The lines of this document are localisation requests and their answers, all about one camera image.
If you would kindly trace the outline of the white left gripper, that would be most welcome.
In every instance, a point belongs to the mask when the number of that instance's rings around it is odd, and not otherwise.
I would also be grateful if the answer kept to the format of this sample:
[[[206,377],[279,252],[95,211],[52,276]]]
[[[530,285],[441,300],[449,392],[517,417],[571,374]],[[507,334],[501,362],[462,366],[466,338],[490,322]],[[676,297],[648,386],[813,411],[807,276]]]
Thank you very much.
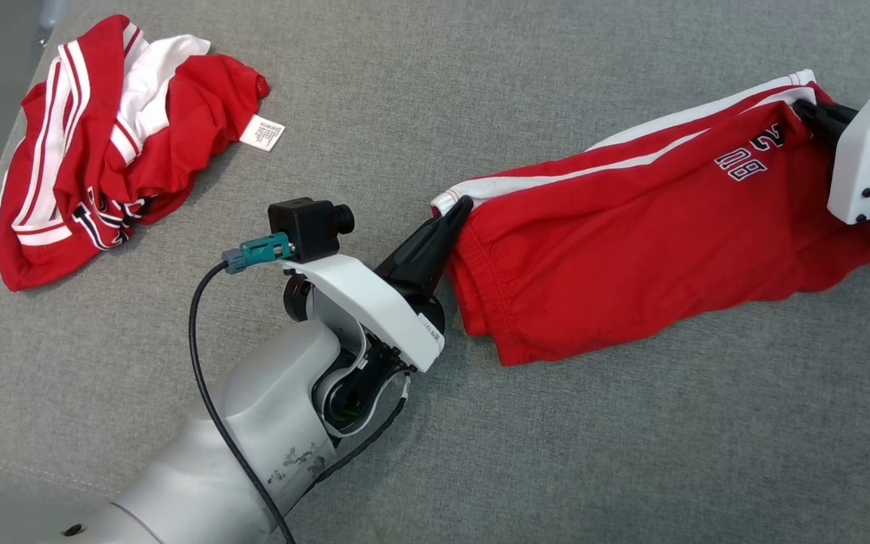
[[[431,297],[473,207],[472,197],[463,196],[448,211],[425,221],[376,267],[376,273],[403,274],[404,297]],[[331,255],[307,263],[284,261],[284,268],[307,276],[341,310],[384,343],[399,348],[401,359],[417,371],[427,372],[441,355],[442,332],[359,259]]]

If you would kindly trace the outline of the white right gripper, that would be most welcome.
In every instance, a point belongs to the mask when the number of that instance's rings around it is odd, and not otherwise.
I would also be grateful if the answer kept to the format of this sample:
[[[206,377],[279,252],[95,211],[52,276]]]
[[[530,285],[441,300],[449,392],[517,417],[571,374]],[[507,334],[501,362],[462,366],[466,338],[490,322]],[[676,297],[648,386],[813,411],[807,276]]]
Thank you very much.
[[[815,141],[836,148],[829,212],[845,224],[870,219],[870,99],[861,107],[795,100],[794,113],[811,126]]]

